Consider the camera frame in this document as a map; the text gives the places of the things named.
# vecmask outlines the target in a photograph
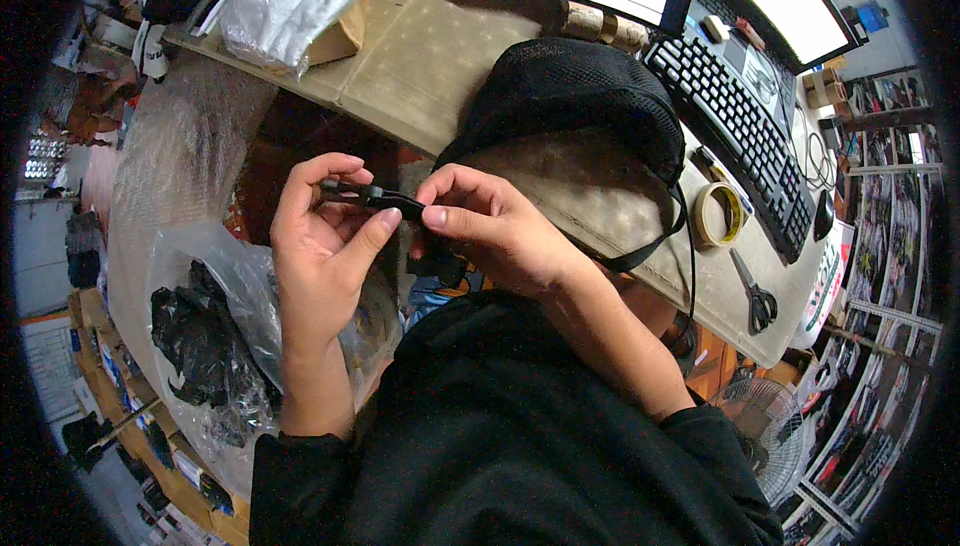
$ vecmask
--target bubble wrap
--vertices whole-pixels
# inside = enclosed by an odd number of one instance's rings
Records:
[[[183,51],[162,84],[144,89],[120,153],[110,211],[109,309],[126,347],[165,396],[146,328],[144,289],[158,228],[222,220],[247,144],[277,88]],[[250,500],[254,441],[243,450],[203,447],[201,408],[164,398],[171,415],[227,490]]]

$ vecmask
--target person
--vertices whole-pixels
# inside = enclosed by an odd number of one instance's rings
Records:
[[[446,165],[415,197],[426,229],[498,289],[415,324],[356,428],[337,334],[401,213],[318,204],[326,178],[373,175],[324,154],[280,196],[283,407],[255,448],[251,544],[783,541],[724,414],[697,406],[588,256],[475,168]]]

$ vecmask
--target tape roll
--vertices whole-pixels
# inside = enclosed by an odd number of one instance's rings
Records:
[[[726,211],[726,235],[721,238],[717,238],[707,225],[707,203],[713,199],[719,200]],[[693,207],[697,232],[701,239],[712,247],[727,247],[733,244],[747,220],[740,198],[729,185],[719,181],[703,186]]]

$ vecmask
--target white wall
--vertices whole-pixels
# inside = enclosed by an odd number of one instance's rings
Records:
[[[870,0],[834,0],[838,8],[857,7]],[[846,69],[838,71],[844,80],[861,78],[874,73],[917,64],[917,56],[910,45],[912,31],[906,21],[906,12],[897,0],[876,0],[890,13],[889,27],[869,34],[870,42],[845,55]]]
[[[66,220],[72,212],[72,201],[55,199],[14,208],[13,282],[21,319],[66,306]]]

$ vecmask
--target table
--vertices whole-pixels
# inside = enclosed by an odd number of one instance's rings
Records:
[[[276,76],[236,59],[218,33],[201,39],[168,28],[165,39],[347,113],[436,158],[457,134],[466,106],[500,54],[523,40],[553,33],[559,13],[558,0],[370,0],[360,51],[351,58],[313,67],[300,80],[292,75]],[[799,82],[797,89],[802,89]],[[806,103],[800,92],[798,102]],[[831,107],[804,108],[810,132],[817,131],[816,119],[831,113]],[[795,149],[798,160],[803,161],[805,130],[801,116],[795,117]],[[700,142],[686,126],[683,133],[690,157]],[[622,167],[623,158],[584,144],[557,143],[550,148],[515,144],[509,152],[495,148],[473,162],[513,181],[551,222],[606,256],[650,242],[671,225],[666,213],[677,206],[663,190],[642,179],[640,172],[632,173],[630,180],[610,181],[611,170]],[[698,168],[686,165],[680,186],[690,204],[707,183]],[[709,331],[769,368],[780,360],[798,324],[824,242],[814,243],[808,236],[799,260],[785,265],[760,224],[751,218],[736,247],[757,283],[776,296],[777,322],[763,334],[749,335],[746,288],[729,252],[717,248],[697,255],[695,317]],[[690,250],[686,232],[666,240],[630,274],[687,310]]]

